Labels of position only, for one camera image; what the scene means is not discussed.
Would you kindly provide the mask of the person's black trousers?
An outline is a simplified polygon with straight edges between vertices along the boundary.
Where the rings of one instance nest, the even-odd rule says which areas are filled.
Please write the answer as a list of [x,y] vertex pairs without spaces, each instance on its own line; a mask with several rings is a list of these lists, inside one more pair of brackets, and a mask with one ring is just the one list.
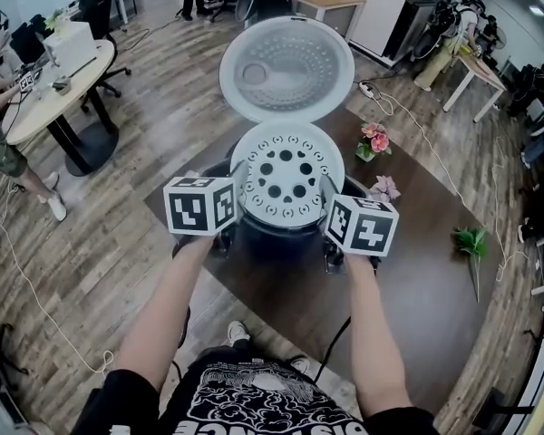
[[274,362],[285,367],[291,367],[289,364],[289,361],[291,359],[282,360],[280,358],[266,354],[259,348],[257,348],[251,341],[246,344],[242,343],[235,346],[222,345],[208,348],[205,351],[201,352],[198,356],[197,360],[199,361],[201,359],[238,360],[242,362],[251,362],[253,359],[262,359],[264,362]]

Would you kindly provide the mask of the white box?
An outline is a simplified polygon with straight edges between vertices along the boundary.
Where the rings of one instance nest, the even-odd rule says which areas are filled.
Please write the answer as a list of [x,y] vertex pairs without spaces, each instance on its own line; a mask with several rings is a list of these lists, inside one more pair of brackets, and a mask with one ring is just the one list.
[[67,77],[73,76],[97,57],[92,30],[86,22],[67,21],[59,24],[43,44],[61,74]]

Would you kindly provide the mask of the dark blue rice cooker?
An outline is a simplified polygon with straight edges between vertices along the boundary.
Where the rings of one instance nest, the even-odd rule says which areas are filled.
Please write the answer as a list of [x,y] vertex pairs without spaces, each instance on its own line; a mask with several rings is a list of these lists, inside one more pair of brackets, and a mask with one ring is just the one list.
[[[226,101],[253,121],[253,127],[283,120],[317,126],[345,99],[354,76],[355,62],[343,37],[326,24],[298,16],[279,16],[245,29],[229,45],[219,67]],[[230,162],[239,140],[228,152],[226,176],[234,169]],[[326,218],[325,213],[301,228],[271,227],[251,217],[240,203],[239,208],[242,218],[233,241],[266,257],[293,257],[304,251],[320,237],[319,226]]]

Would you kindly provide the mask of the wooden-top white table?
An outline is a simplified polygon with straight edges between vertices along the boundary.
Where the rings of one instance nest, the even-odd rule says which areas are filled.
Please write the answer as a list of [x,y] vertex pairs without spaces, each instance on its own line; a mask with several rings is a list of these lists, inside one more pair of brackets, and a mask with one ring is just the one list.
[[499,79],[499,77],[488,67],[488,65],[475,58],[472,54],[462,55],[459,54],[456,57],[466,68],[467,73],[453,91],[452,95],[443,104],[442,110],[448,112],[453,104],[460,98],[466,88],[469,86],[473,78],[478,78],[495,89],[492,96],[486,101],[481,110],[474,116],[473,121],[478,123],[482,117],[491,109],[500,96],[506,91],[505,85]]
[[324,23],[350,41],[366,0],[292,0],[296,15]]

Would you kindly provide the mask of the person's left forearm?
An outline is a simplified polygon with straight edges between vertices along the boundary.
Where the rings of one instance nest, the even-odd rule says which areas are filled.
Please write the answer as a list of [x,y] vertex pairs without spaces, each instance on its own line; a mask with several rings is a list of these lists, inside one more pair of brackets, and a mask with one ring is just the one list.
[[151,298],[124,337],[115,367],[146,379],[156,391],[166,381],[212,237],[198,237],[171,259]]

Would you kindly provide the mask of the green artificial leaf sprig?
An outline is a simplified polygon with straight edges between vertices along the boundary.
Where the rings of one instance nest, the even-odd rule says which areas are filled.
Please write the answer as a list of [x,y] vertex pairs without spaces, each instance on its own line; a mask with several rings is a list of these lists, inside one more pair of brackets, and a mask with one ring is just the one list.
[[485,257],[487,249],[485,235],[486,229],[484,227],[456,227],[452,231],[452,241],[455,250],[461,255],[467,257],[477,303],[480,301],[481,260]]

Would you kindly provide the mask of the white steamer tray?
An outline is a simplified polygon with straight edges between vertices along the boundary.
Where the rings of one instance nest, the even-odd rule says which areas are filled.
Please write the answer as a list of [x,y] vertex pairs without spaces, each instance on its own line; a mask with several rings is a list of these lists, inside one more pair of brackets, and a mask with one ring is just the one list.
[[301,121],[266,121],[247,131],[232,153],[230,167],[248,164],[239,203],[271,227],[301,228],[325,215],[320,179],[338,190],[345,181],[340,150],[319,127]]

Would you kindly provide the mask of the dark brown wooden table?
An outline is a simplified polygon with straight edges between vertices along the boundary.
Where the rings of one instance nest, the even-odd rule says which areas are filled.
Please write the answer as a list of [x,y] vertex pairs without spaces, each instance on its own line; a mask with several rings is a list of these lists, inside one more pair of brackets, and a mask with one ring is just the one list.
[[[339,108],[320,121],[341,150],[350,178],[371,186],[391,176],[401,196],[400,218],[387,257],[377,270],[384,310],[406,371],[412,402],[437,413],[467,362],[489,307],[500,261],[496,241],[486,238],[481,260],[480,301],[467,261],[452,242],[456,228],[477,219],[436,177],[399,147],[364,163],[355,157],[361,120]],[[206,268],[244,305],[302,352],[327,360],[344,379],[351,376],[349,284],[324,269],[321,238],[293,257],[266,257],[235,240],[226,257]]]

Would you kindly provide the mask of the person's right forearm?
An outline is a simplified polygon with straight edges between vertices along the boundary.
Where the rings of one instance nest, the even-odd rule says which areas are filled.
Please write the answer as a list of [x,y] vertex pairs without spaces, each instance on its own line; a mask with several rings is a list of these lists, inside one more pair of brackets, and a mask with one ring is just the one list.
[[352,375],[366,418],[412,405],[399,348],[386,320],[374,269],[364,256],[346,255],[351,294]]

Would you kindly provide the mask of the person's left white shoe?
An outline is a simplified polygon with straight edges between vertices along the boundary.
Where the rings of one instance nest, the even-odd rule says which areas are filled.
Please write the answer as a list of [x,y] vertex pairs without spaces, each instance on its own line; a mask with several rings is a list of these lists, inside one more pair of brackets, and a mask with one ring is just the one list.
[[228,325],[228,343],[231,346],[237,344],[246,344],[251,340],[250,334],[246,326],[240,321],[232,321]]

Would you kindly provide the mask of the round beige table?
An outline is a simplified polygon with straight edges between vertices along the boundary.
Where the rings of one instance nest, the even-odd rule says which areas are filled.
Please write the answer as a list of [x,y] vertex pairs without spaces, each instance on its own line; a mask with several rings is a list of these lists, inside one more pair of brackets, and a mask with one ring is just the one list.
[[[8,106],[2,121],[6,141],[13,146],[49,131],[66,153],[67,170],[77,177],[92,174],[103,167],[119,141],[119,129],[96,90],[96,83],[112,64],[115,47],[108,40],[97,40],[95,44],[96,58],[71,78],[68,93],[61,95],[48,85],[56,77],[56,70],[48,64],[34,90]],[[83,97],[90,99],[99,119],[75,132],[64,114]]]

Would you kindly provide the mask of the person's black printed t-shirt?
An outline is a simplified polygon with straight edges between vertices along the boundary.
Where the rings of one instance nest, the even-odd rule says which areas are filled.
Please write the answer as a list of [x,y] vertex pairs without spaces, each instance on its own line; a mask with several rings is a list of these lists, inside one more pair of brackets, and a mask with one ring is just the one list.
[[415,407],[358,420],[305,375],[262,359],[197,360],[164,411],[159,402],[139,374],[110,372],[72,435],[439,435]]

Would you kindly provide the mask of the black office chair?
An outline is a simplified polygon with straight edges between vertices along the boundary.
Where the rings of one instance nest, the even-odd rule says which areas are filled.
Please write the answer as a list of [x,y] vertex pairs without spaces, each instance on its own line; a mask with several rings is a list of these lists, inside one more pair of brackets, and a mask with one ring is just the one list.
[[[108,40],[113,46],[112,64],[117,59],[118,48],[117,43],[111,35],[111,16],[112,0],[80,0],[79,2],[79,20],[87,23],[92,32],[94,40]],[[131,76],[131,69],[122,67],[117,70],[107,70],[102,78],[96,83],[97,87],[102,87],[108,92],[111,92],[116,98],[121,98],[121,92],[112,87],[107,80],[124,73]]]

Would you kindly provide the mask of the small pale pink potted flower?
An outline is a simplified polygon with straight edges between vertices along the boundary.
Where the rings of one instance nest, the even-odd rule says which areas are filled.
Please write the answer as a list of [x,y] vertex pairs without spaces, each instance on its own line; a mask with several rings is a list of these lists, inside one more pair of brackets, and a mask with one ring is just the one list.
[[376,182],[368,189],[368,196],[374,201],[392,203],[401,196],[391,176],[377,176]]

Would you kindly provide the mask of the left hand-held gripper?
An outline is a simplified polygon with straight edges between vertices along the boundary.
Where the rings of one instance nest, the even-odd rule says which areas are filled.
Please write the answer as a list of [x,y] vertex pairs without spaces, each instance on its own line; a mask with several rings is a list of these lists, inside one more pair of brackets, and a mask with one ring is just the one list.
[[244,191],[249,163],[242,160],[231,177],[176,176],[163,189],[169,232],[177,238],[173,255],[197,237],[212,237],[210,252],[225,256],[238,222],[238,194]]

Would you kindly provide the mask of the pink flower in white pot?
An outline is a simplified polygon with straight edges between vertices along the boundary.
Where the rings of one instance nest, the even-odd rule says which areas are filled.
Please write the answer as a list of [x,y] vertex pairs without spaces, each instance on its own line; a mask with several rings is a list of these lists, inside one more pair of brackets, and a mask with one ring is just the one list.
[[355,156],[363,162],[370,162],[377,156],[392,154],[391,143],[385,127],[379,123],[364,123],[362,138],[358,141]]

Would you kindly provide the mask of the whiteboard on black stand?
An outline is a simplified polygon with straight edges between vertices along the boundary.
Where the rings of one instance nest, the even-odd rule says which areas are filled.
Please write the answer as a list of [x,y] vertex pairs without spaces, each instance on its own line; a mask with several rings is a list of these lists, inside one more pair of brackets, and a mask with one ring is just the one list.
[[544,371],[531,376],[514,402],[492,388],[474,417],[474,435],[523,435],[544,389]]

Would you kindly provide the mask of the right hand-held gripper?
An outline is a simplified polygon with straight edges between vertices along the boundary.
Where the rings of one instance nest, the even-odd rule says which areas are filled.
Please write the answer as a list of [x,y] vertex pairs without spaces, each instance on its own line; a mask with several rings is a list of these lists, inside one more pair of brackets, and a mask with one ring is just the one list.
[[328,175],[321,176],[319,193],[326,212],[323,252],[328,274],[341,272],[345,254],[387,256],[399,219],[392,204],[341,195]]

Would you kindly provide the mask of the white partition cabinet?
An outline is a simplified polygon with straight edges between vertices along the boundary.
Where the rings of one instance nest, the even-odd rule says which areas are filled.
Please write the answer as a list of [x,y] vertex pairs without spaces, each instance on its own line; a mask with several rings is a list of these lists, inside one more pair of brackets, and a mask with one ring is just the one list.
[[393,67],[414,47],[425,27],[422,8],[408,0],[364,0],[349,28],[357,52]]

